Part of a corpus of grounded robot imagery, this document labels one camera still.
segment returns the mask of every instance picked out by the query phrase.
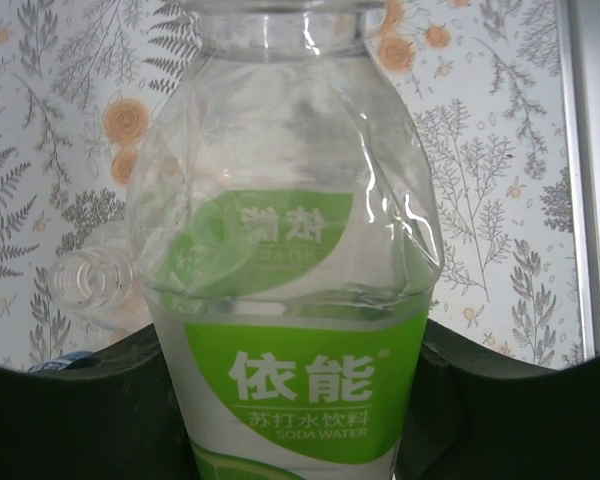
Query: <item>lime graphic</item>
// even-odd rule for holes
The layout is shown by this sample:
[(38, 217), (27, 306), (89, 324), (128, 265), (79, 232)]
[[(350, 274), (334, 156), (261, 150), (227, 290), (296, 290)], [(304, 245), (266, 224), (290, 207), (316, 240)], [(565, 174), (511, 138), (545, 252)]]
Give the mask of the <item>lime graphic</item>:
[(202, 480), (303, 480), (263, 463), (209, 452), (193, 442), (191, 447)]

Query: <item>bottle mouth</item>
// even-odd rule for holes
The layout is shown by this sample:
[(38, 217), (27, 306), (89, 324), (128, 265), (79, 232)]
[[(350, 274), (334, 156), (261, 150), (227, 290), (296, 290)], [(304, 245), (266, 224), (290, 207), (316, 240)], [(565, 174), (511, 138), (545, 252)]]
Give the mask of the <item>bottle mouth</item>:
[(191, 9), (198, 13), (290, 13), (290, 12), (345, 12), (383, 8), (383, 0), (189, 0)]

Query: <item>floral wallpaper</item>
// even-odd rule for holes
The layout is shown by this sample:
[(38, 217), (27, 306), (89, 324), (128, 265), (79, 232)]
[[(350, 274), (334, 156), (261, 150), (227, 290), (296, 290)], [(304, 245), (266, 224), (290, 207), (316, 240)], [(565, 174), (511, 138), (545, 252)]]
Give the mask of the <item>floral wallpaper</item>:
[[(0, 0), (0, 365), (120, 338), (60, 311), (45, 274), (123, 217), (138, 148), (198, 48), (184, 3)], [(432, 164), (447, 260), (432, 318), (527, 362), (577, 363), (553, 1), (388, 0), (369, 42)]]

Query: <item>plastic bottle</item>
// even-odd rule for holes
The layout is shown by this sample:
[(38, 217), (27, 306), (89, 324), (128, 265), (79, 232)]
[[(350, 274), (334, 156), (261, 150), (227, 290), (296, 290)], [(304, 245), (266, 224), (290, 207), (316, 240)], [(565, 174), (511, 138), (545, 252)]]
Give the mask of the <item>plastic bottle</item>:
[(203, 480), (390, 479), (442, 241), (357, 0), (200, 0), (127, 197)]
[(131, 334), (151, 323), (122, 221), (98, 227), (81, 249), (62, 255), (49, 269), (47, 285), (59, 308), (108, 330)]

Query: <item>leaf pattern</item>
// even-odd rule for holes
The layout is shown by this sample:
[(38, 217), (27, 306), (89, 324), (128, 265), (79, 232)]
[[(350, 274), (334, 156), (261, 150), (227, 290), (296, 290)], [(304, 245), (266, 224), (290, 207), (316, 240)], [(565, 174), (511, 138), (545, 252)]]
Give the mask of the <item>leaf pattern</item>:
[[(58, 311), (46, 269), (124, 217), (114, 163), (142, 144), (113, 144), (104, 119), (125, 98), (155, 122), (200, 48), (192, 3), (0, 1), (0, 305), (10, 309), (0, 307), (0, 365), (26, 370), (111, 341)], [(517, 359), (581, 362), (555, 2), (389, 6), (369, 46), (433, 167), (446, 268), (431, 318)]]

